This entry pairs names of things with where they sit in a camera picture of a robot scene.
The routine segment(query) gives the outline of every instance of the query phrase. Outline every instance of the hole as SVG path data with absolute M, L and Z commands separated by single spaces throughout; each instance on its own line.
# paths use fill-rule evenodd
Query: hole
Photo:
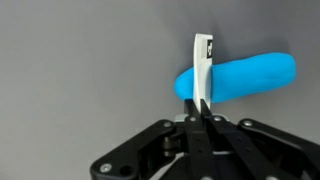
M 120 174 L 123 176 L 129 176 L 132 174 L 133 168 L 131 166 L 125 165 L 122 168 L 120 168 Z
M 246 151 L 247 151 L 247 152 L 251 152 L 251 151 L 252 151 L 252 148 L 247 148 Z

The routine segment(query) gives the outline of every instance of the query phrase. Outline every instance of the blue sponge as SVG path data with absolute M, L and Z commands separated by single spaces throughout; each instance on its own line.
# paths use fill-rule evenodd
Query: blue sponge
M 294 80 L 295 62 L 285 53 L 268 53 L 212 66 L 211 102 L 269 91 Z M 174 83 L 181 100 L 193 97 L 193 68 L 182 73 Z

